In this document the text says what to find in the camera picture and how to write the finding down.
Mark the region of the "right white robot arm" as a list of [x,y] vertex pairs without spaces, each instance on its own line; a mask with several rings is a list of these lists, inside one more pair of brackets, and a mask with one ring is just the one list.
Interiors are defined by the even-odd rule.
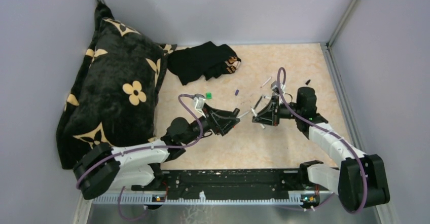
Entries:
[[268,104],[256,112],[252,122],[278,126],[281,119],[296,121],[297,128],[307,139],[318,145],[336,164],[334,169],[321,161],[300,165],[298,185],[310,190],[323,186],[339,197],[349,212],[387,204],[390,192],[382,158],[355,148],[331,127],[317,112],[317,97],[311,87],[300,87],[295,102],[285,104],[277,89],[273,89]]

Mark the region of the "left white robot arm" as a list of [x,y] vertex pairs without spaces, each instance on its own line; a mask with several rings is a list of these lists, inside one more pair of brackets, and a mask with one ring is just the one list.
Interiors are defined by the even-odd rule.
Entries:
[[205,133],[224,136],[240,122],[238,108],[226,111],[205,104],[202,112],[191,123],[175,118],[166,134],[153,142],[126,147],[111,147],[104,142],[97,145],[73,168],[77,189],[86,200],[127,186],[159,189],[163,182],[161,163],[177,159]]

